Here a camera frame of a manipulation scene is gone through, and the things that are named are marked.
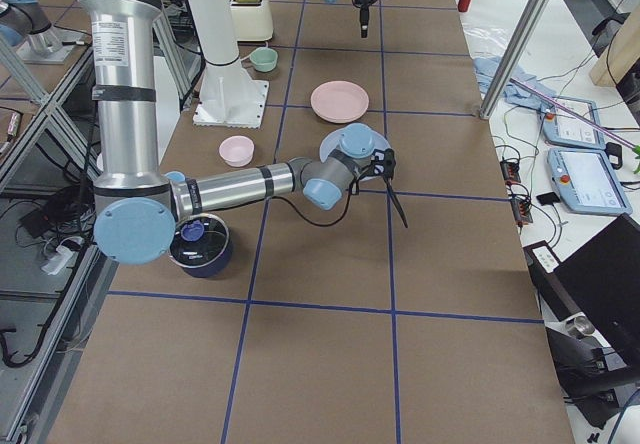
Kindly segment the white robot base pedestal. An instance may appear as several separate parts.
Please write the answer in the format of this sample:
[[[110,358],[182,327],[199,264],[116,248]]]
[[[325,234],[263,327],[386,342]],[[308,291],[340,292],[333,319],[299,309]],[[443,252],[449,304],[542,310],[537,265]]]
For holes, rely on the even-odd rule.
[[[258,128],[269,83],[241,64],[230,0],[187,0],[205,63],[194,123]]]

